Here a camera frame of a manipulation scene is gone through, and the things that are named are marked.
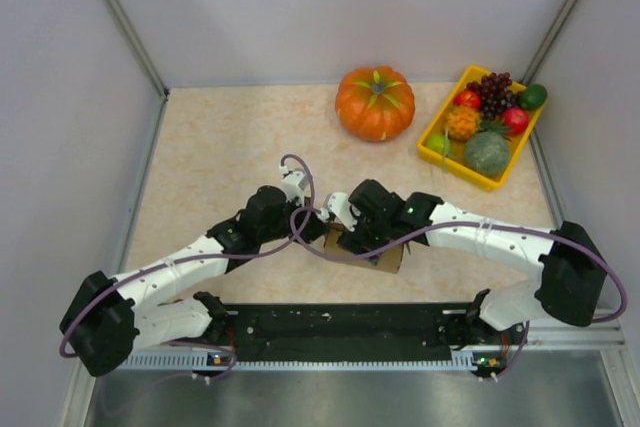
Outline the brown cardboard box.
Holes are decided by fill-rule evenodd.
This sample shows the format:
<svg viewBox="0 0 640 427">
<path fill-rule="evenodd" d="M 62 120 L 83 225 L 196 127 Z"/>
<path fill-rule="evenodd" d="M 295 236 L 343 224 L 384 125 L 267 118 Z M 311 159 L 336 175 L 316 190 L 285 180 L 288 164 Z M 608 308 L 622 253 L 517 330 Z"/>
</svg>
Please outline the brown cardboard box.
<svg viewBox="0 0 640 427">
<path fill-rule="evenodd" d="M 325 235 L 323 245 L 324 254 L 335 257 L 349 257 L 349 260 L 337 260 L 337 263 L 343 265 L 389 274 L 396 274 L 399 271 L 404 256 L 404 248 L 402 246 L 396 246 L 376 257 L 353 260 L 354 254 L 343 249 L 338 244 L 339 237 L 343 232 L 344 228 L 340 224 L 329 224 L 329 230 Z"/>
</svg>

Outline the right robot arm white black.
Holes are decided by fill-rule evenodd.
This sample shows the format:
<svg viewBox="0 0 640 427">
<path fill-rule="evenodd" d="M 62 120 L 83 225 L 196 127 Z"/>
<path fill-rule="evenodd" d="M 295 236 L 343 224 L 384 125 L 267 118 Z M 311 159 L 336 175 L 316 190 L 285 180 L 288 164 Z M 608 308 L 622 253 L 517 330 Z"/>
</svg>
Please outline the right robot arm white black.
<svg viewBox="0 0 640 427">
<path fill-rule="evenodd" d="M 557 230 L 501 224 L 435 195 L 414 192 L 403 199 L 374 179 L 351 193 L 330 194 L 324 206 L 343 225 L 338 243 L 350 253 L 364 255 L 394 241 L 417 242 L 475 254 L 525 275 L 510 287 L 476 296 L 466 327 L 478 342 L 541 318 L 574 327 L 594 321 L 606 272 L 578 224 L 565 222 Z"/>
</svg>

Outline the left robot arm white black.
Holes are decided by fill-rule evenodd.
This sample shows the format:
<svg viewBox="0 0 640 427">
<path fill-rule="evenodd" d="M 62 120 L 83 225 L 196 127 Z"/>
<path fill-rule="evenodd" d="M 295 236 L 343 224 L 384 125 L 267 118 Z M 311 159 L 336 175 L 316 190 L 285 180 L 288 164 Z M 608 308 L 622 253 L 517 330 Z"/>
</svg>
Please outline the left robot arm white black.
<svg viewBox="0 0 640 427">
<path fill-rule="evenodd" d="M 307 197 L 263 186 L 246 206 L 185 248 L 136 271 L 85 278 L 60 323 L 70 347 L 89 374 L 104 376 L 133 352 L 174 341 L 205 345 L 230 341 L 228 312 L 207 292 L 178 294 L 262 257 L 273 241 L 286 247 L 297 229 L 311 243 L 327 231 L 328 212 Z"/>
</svg>

